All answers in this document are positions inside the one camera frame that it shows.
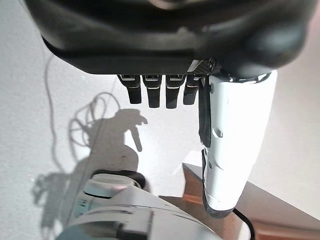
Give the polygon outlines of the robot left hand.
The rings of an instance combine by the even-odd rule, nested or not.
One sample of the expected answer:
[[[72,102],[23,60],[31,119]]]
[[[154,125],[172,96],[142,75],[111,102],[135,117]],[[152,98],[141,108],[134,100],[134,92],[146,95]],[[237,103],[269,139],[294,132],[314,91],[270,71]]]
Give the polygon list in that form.
[[[203,204],[235,210],[268,123],[277,70],[300,54],[315,0],[27,0],[47,48],[74,67],[117,75],[132,104],[198,102]]]

